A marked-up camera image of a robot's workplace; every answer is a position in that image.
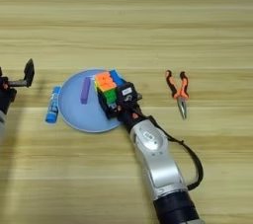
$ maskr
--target rubik's cube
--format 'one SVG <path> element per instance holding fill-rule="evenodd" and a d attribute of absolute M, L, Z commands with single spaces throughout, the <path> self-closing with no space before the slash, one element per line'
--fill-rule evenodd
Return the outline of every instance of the rubik's cube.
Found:
<path fill-rule="evenodd" d="M 95 87 L 103 95 L 108 107 L 116 105 L 116 88 L 125 81 L 118 75 L 116 70 L 106 71 L 95 75 Z"/>

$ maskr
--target blue plate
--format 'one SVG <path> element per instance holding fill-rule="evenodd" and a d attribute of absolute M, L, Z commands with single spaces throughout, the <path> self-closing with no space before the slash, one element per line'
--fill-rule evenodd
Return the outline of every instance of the blue plate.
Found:
<path fill-rule="evenodd" d="M 86 70 L 70 77 L 62 86 L 58 97 L 58 108 L 63 119 L 71 127 L 85 132 L 105 132 L 118 127 L 116 119 L 107 119 L 100 107 L 94 87 L 94 75 L 105 72 L 102 69 Z M 81 104 L 81 92 L 85 77 L 91 78 L 87 104 Z"/>

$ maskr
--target pliers jaw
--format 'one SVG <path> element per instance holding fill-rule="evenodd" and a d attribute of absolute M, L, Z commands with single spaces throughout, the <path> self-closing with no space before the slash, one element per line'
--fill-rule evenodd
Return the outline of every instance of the pliers jaw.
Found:
<path fill-rule="evenodd" d="M 185 99 L 180 96 L 178 98 L 178 108 L 183 119 L 187 118 L 187 105 Z"/>

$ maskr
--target cable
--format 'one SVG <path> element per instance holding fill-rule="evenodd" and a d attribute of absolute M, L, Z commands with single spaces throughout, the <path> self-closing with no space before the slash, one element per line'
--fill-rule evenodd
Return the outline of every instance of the cable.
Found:
<path fill-rule="evenodd" d="M 195 164 L 195 167 L 196 167 L 196 172 L 198 174 L 198 178 L 194 183 L 188 185 L 187 188 L 188 188 L 188 190 L 192 190 L 192 189 L 198 187 L 200 185 L 200 183 L 202 182 L 203 178 L 204 178 L 204 169 L 203 169 L 202 162 L 201 162 L 200 158 L 197 156 L 197 154 L 188 145 L 186 145 L 184 143 L 184 141 L 180 141 L 180 140 L 172 137 L 171 135 L 169 135 L 156 121 L 155 121 L 154 125 L 157 128 L 161 129 L 165 133 L 165 135 L 168 137 L 169 141 L 177 142 L 178 144 L 183 146 L 188 151 L 189 155 L 192 157 L 192 159 L 194 161 L 194 164 Z"/>
<path fill-rule="evenodd" d="M 137 113 L 139 116 L 142 116 L 143 118 L 149 119 L 157 128 L 159 128 L 160 130 L 163 131 L 163 133 L 167 136 L 168 141 L 171 142 L 176 142 L 178 144 L 180 144 L 181 146 L 183 146 L 187 152 L 189 153 L 189 155 L 191 156 L 191 158 L 194 161 L 195 167 L 196 167 L 196 173 L 197 173 L 197 180 L 192 183 L 189 184 L 187 186 L 188 190 L 192 190 L 195 189 L 196 187 L 198 187 L 200 185 L 200 183 L 202 182 L 203 178 L 204 178 L 204 169 L 203 169 L 203 165 L 202 162 L 200 160 L 200 158 L 198 157 L 198 155 L 188 146 L 185 144 L 184 141 L 180 141 L 176 138 L 174 138 L 173 136 L 171 136 L 170 134 L 168 134 L 154 119 L 153 116 L 146 116 L 144 115 L 141 110 L 136 110 L 134 108 L 128 107 L 129 109 L 131 109 L 133 112 Z"/>

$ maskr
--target blue glue stick cap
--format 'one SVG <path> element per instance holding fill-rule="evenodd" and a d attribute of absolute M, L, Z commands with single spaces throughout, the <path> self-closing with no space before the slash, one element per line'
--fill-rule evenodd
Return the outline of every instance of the blue glue stick cap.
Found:
<path fill-rule="evenodd" d="M 49 124 L 54 124 L 57 121 L 57 114 L 54 112 L 48 112 L 45 121 Z"/>

